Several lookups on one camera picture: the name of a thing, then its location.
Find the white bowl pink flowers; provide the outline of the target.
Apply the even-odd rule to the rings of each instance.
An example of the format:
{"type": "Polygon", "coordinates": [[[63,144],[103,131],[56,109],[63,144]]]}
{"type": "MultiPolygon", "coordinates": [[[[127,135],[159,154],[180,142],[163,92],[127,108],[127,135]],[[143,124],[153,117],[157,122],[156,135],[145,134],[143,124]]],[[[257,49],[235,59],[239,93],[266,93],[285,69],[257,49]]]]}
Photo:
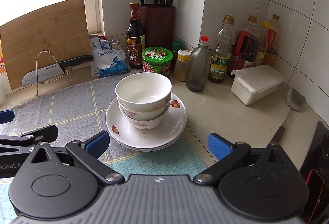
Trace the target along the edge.
{"type": "Polygon", "coordinates": [[[149,120],[149,121],[140,121],[140,120],[133,120],[129,117],[127,117],[126,115],[124,115],[124,117],[126,117],[126,119],[128,120],[128,122],[133,125],[134,127],[136,127],[137,129],[143,129],[143,130],[148,130],[148,129],[153,129],[156,126],[158,126],[161,121],[163,120],[165,114],[167,113],[167,111],[161,115],[159,118],[153,119],[153,120],[149,120]]]}

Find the white bowl front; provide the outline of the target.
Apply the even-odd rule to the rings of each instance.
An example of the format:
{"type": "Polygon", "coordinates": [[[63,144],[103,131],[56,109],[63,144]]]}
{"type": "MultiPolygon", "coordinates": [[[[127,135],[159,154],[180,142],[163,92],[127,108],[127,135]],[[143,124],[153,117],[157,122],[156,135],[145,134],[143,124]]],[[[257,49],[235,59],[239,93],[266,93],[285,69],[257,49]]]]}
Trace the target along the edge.
{"type": "Polygon", "coordinates": [[[166,76],[141,72],[120,80],[115,87],[115,94],[125,108],[151,112],[165,106],[171,90],[172,83],[166,76]]]}

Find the dark red knife block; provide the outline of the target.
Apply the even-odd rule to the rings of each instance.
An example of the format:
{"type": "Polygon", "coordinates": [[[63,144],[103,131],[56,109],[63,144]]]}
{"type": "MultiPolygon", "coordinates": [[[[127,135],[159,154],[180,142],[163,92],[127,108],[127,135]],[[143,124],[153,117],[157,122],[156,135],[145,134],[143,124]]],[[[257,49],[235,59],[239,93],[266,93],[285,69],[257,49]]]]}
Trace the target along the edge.
{"type": "Polygon", "coordinates": [[[145,3],[139,0],[139,14],[142,27],[146,32],[146,47],[164,47],[171,49],[173,27],[175,21],[175,6],[169,7],[165,0],[153,0],[145,3]]]}

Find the oil bottle green label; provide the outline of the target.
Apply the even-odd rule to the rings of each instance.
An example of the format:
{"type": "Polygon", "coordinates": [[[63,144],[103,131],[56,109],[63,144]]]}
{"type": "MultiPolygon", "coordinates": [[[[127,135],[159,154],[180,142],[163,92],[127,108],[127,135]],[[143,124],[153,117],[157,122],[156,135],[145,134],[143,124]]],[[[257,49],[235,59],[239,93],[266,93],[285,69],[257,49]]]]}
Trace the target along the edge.
{"type": "Polygon", "coordinates": [[[231,49],[235,42],[235,32],[233,29],[234,17],[225,15],[223,26],[218,32],[216,48],[211,51],[212,64],[208,80],[213,83],[222,83],[227,70],[227,65],[232,56],[231,49]]]}

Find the yellow cap oil bottle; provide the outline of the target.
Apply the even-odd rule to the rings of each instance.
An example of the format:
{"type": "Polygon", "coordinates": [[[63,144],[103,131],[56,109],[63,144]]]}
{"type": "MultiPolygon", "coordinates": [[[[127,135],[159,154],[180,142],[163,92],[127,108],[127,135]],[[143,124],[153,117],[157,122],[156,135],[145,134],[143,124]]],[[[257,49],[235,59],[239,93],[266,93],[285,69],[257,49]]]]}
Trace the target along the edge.
{"type": "Polygon", "coordinates": [[[256,51],[255,65],[260,66],[263,63],[265,53],[268,48],[268,31],[270,29],[270,23],[264,21],[262,24],[262,31],[259,38],[259,46],[256,51]]]}

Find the plain white bowl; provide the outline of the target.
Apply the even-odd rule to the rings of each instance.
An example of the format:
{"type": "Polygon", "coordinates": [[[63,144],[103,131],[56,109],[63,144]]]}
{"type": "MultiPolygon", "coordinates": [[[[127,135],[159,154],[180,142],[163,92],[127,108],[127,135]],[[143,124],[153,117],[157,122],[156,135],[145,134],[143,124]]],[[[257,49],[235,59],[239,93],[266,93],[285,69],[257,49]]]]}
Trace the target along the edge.
{"type": "Polygon", "coordinates": [[[153,120],[153,119],[159,118],[161,115],[163,115],[169,109],[169,101],[167,101],[165,106],[163,106],[157,110],[150,111],[150,112],[138,112],[138,111],[133,111],[133,110],[130,110],[130,109],[124,107],[121,104],[121,102],[119,101],[119,99],[117,99],[117,100],[119,103],[119,108],[123,111],[123,114],[133,120],[140,120],[140,121],[153,120]]]}

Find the teal floor mat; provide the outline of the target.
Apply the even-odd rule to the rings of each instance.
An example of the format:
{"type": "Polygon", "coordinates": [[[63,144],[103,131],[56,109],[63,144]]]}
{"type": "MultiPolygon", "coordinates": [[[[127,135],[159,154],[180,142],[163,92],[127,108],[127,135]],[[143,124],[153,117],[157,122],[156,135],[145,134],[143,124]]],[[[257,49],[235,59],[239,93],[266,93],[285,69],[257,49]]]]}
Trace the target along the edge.
{"type": "Polygon", "coordinates": [[[111,139],[109,148],[99,160],[122,174],[125,179],[131,174],[188,174],[194,177],[206,168],[184,137],[180,137],[169,147],[155,152],[130,150],[111,139]]]}

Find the dark vinegar bottle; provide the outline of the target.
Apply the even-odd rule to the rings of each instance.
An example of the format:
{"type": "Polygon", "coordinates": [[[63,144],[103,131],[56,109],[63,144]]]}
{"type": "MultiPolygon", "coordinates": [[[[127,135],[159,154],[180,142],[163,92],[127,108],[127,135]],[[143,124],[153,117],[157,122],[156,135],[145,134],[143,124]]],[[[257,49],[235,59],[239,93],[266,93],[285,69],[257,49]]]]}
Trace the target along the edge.
{"type": "Polygon", "coordinates": [[[142,68],[145,32],[139,18],[139,3],[130,3],[130,23],[126,31],[128,64],[132,69],[142,68]]]}

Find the red cap glass bottle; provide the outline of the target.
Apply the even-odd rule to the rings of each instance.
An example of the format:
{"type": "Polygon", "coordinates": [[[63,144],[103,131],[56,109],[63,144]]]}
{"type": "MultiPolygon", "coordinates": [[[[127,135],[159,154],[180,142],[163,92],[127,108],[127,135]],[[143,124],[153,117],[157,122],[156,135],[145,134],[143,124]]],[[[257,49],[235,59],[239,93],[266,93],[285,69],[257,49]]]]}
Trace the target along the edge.
{"type": "Polygon", "coordinates": [[[205,89],[211,64],[212,54],[209,50],[209,37],[201,36],[198,47],[190,54],[186,79],[186,86],[189,90],[202,92],[205,89]]]}

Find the dark soy sauce bottle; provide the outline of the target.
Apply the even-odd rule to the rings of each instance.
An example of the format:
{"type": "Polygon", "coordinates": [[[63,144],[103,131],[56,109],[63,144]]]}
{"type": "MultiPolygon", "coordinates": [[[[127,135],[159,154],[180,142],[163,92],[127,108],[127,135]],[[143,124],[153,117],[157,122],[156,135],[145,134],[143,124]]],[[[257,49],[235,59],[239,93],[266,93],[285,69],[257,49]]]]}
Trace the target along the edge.
{"type": "Polygon", "coordinates": [[[232,56],[227,65],[227,76],[233,78],[233,70],[242,70],[255,66],[256,50],[259,46],[260,32],[256,26],[258,18],[249,15],[248,21],[241,26],[232,47],[232,56]]]}

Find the far right oil bottle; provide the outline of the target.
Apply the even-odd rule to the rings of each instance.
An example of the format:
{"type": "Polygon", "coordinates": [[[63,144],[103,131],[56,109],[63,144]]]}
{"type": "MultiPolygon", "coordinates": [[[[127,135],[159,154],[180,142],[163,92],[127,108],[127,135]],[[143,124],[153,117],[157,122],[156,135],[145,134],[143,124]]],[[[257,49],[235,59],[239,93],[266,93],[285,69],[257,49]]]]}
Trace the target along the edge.
{"type": "Polygon", "coordinates": [[[268,34],[270,34],[270,40],[264,59],[265,64],[269,66],[274,65],[274,61],[278,56],[278,52],[281,45],[282,28],[279,24],[279,21],[280,21],[280,16],[276,14],[273,14],[272,20],[269,21],[270,30],[268,34]]]}

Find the yellow lid spice jar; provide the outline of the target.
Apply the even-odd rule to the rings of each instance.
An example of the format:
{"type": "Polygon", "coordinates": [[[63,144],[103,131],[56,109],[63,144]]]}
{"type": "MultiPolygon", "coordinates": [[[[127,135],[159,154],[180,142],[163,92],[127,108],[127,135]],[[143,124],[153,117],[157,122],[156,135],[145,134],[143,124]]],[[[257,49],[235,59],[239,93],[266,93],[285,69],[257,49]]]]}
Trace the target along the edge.
{"type": "Polygon", "coordinates": [[[191,51],[189,50],[180,49],[178,51],[178,56],[173,73],[173,77],[176,80],[183,82],[186,81],[190,55],[191,55],[191,51]]]}

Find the green lid sauce jar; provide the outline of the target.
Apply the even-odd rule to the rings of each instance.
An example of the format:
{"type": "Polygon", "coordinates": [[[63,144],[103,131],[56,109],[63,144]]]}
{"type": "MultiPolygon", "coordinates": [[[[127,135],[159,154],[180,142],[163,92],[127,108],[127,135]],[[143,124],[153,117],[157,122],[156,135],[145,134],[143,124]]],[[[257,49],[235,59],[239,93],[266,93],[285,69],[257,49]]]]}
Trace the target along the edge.
{"type": "Polygon", "coordinates": [[[158,73],[168,77],[171,71],[173,53],[162,47],[149,47],[142,52],[142,69],[144,72],[158,73]]]}

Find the metal spatula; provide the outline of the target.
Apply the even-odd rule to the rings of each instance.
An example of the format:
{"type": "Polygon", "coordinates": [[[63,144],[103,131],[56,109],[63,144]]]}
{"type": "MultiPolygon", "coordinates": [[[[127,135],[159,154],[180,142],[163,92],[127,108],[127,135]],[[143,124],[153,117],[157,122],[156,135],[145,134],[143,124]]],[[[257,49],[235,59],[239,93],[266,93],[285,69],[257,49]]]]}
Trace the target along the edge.
{"type": "Polygon", "coordinates": [[[270,143],[279,143],[282,139],[286,129],[289,117],[293,111],[300,112],[303,110],[304,105],[306,104],[306,98],[295,89],[289,89],[286,98],[287,105],[289,106],[289,113],[285,118],[284,122],[278,128],[274,136],[272,137],[270,143]]]}

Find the white plastic lidded box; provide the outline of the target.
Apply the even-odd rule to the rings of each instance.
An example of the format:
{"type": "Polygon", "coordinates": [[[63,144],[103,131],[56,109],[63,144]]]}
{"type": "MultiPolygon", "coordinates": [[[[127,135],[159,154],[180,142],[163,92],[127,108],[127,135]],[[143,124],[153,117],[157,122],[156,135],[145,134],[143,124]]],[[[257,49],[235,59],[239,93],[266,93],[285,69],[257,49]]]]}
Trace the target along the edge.
{"type": "Polygon", "coordinates": [[[233,70],[231,92],[246,106],[274,93],[285,81],[282,74],[268,65],[233,70]]]}

